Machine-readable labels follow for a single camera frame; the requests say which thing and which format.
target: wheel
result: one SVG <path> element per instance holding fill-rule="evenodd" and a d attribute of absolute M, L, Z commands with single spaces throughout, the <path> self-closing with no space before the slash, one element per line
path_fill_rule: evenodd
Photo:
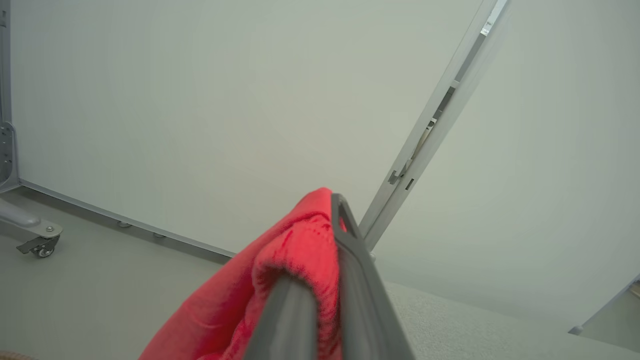
<path fill-rule="evenodd" d="M 46 258 L 47 256 L 51 256 L 51 254 L 53 254 L 53 250 L 55 250 L 54 247 L 49 249 L 43 247 L 42 249 L 34 252 L 34 254 L 36 255 L 36 258 Z"/>

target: black caster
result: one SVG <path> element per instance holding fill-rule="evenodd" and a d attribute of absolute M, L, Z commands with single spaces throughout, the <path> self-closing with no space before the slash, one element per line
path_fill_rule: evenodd
<path fill-rule="evenodd" d="M 59 239 L 60 235 L 53 238 L 39 237 L 31 241 L 27 241 L 26 243 L 18 246 L 17 249 L 23 254 L 32 252 L 38 259 L 48 258 L 53 254 L 54 250 L 56 250 L 56 244 Z"/>

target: red fabric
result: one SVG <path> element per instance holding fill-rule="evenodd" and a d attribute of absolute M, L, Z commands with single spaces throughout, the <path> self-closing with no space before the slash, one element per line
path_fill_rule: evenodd
<path fill-rule="evenodd" d="M 307 194 L 197 289 L 140 359 L 242 359 L 282 271 L 306 281 L 316 295 L 319 358 L 340 359 L 339 267 L 331 227 L 331 190 L 326 188 Z"/>

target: gray floor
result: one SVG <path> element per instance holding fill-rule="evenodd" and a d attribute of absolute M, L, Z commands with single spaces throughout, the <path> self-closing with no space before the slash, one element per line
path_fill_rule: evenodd
<path fill-rule="evenodd" d="M 41 360 L 135 359 L 227 260 L 135 227 L 121 229 L 114 220 L 25 188 L 2 198 L 65 231 L 51 257 L 36 259 L 15 249 L 31 235 L 0 223 L 0 350 Z M 417 359 L 640 359 L 401 285 L 387 287 Z M 629 347 L 621 342 L 631 340 L 627 328 L 619 327 L 627 313 L 611 313 L 614 318 L 599 314 L 584 334 Z"/>
<path fill-rule="evenodd" d="M 624 293 L 588 322 L 580 336 L 640 352 L 640 299 Z"/>
<path fill-rule="evenodd" d="M 0 223 L 0 350 L 42 360 L 134 359 L 227 260 L 25 188 L 2 198 L 64 227 L 52 256 Z"/>

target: white panel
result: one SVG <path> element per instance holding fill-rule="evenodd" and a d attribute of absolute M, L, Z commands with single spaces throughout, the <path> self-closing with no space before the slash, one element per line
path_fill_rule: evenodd
<path fill-rule="evenodd" d="M 384 277 L 567 331 L 640 274 L 638 19 L 635 0 L 513 4 L 376 247 Z"/>
<path fill-rule="evenodd" d="M 20 176 L 232 252 L 320 186 L 359 219 L 479 3 L 16 1 Z"/>

